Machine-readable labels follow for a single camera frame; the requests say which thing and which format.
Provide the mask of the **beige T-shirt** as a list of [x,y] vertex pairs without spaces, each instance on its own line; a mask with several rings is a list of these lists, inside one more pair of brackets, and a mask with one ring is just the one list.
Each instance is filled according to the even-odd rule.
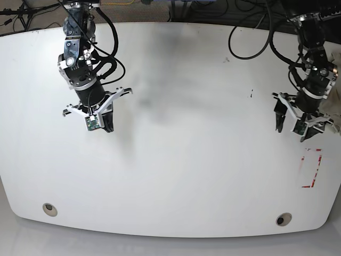
[[331,117],[334,124],[330,129],[340,134],[340,52],[333,51],[328,60],[337,66],[338,78],[327,99],[320,103],[319,111]]

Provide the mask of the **red tape rectangle marking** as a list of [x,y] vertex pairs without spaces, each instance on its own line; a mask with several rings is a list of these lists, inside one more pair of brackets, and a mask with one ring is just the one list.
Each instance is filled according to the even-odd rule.
[[299,168],[298,185],[313,188],[322,160],[321,148],[306,148]]

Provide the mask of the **black tripod stand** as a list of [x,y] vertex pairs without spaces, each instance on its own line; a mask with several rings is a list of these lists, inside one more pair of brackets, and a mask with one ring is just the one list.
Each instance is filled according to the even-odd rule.
[[16,20],[19,20],[23,26],[23,31],[28,31],[29,25],[33,20],[35,14],[45,10],[45,7],[31,7],[28,4],[28,1],[22,1],[21,5],[16,9],[12,10],[11,8],[3,8],[1,9],[1,16],[13,16],[3,21],[1,23],[1,27],[7,26],[9,24],[15,23]]

